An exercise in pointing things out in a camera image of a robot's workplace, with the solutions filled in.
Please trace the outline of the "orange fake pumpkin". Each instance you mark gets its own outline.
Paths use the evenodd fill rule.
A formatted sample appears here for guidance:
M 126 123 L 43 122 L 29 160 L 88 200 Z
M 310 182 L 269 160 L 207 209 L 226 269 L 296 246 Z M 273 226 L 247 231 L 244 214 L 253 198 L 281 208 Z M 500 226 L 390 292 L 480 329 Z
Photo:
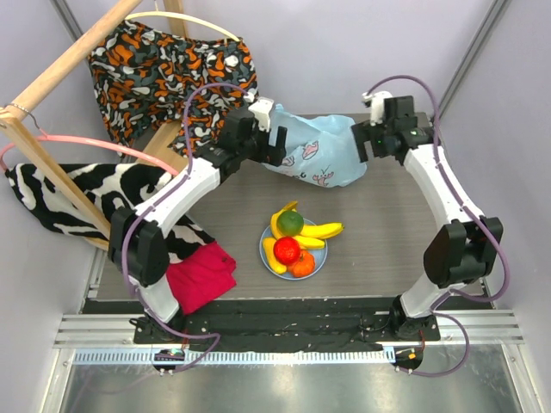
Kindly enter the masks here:
M 307 250 L 301 250 L 298 260 L 288 266 L 288 272 L 294 278 L 304 278 L 310 275 L 316 268 L 314 256 Z

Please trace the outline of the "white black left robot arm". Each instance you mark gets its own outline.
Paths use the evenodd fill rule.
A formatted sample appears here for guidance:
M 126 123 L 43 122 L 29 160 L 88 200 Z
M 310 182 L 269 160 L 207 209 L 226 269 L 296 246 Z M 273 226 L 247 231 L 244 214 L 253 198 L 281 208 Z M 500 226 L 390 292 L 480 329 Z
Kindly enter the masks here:
M 244 160 L 281 165 L 287 129 L 279 126 L 275 136 L 270 134 L 273 107 L 270 99 L 261 98 L 247 108 L 230 111 L 217 140 L 199 147 L 187 169 L 150 199 L 112 215 L 108 258 L 155 319 L 153 332 L 163 342 L 176 342 L 183 333 L 183 321 L 175 317 L 180 305 L 166 277 L 167 238 L 178 220 L 237 172 Z

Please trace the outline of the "green yellow fake citrus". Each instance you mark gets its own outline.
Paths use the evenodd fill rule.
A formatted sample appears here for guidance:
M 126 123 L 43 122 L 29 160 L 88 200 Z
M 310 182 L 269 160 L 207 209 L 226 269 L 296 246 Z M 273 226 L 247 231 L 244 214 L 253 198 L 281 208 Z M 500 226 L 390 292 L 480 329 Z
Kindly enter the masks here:
M 296 211 L 283 212 L 276 221 L 276 227 L 284 237 L 299 235 L 304 227 L 303 217 Z

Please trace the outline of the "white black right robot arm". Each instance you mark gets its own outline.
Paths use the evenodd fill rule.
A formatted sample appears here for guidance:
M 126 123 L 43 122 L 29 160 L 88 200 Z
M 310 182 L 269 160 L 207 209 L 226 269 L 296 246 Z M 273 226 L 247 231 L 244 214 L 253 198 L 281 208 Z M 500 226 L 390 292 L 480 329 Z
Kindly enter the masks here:
M 423 255 L 424 272 L 389 310 L 388 328 L 400 340 L 430 327 L 432 312 L 452 294 L 491 273 L 503 225 L 468 197 L 449 167 L 434 127 L 421 127 L 412 96 L 364 93 L 369 118 L 351 130 L 361 161 L 393 157 L 413 177 L 436 221 Z

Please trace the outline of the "red fake tomato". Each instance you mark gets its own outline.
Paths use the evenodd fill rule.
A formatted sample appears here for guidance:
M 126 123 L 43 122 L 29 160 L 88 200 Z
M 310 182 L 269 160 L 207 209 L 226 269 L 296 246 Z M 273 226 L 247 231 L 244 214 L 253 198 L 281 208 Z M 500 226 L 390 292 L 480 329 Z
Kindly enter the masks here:
M 275 241 L 273 253 L 278 262 L 291 265 L 300 258 L 300 245 L 292 237 L 281 237 Z

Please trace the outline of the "light blue printed plastic bag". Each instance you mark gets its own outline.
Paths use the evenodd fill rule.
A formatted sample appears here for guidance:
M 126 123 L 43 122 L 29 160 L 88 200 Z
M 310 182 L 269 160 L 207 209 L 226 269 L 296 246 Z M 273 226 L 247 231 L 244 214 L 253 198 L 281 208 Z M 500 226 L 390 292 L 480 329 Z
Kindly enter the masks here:
M 367 171 L 358 156 L 349 116 L 329 114 L 311 119 L 289 113 L 281 104 L 273 109 L 270 138 L 277 128 L 287 129 L 286 156 L 279 166 L 267 170 L 290 176 L 322 188 L 345 187 Z

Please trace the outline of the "yellow fake lemon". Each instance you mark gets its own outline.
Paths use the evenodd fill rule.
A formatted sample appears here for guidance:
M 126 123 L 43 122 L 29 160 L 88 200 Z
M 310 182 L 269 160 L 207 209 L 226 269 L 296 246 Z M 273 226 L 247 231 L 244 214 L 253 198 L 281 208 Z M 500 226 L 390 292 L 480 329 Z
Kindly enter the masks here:
M 287 271 L 287 267 L 276 259 L 274 253 L 275 244 L 276 239 L 273 237 L 266 237 L 263 240 L 263 252 L 266 257 L 266 262 L 275 274 L 284 274 Z

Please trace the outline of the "yellow fake banana bunch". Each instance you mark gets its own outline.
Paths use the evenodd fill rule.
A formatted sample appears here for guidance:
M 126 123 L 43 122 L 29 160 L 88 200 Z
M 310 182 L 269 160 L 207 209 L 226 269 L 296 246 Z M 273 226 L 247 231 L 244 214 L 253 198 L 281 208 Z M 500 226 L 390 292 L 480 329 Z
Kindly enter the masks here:
M 298 202 L 291 201 L 287 205 L 285 205 L 279 212 L 274 213 L 270 218 L 269 228 L 271 230 L 272 236 L 275 239 L 280 239 L 284 237 L 283 233 L 278 229 L 277 227 L 277 220 L 280 217 L 280 215 L 286 211 L 297 211 L 296 207 L 298 205 Z M 295 239 L 300 247 L 302 249 L 306 250 L 321 250 L 325 247 L 325 241 L 320 240 L 314 237 L 304 237 L 301 235 L 294 235 L 293 239 Z

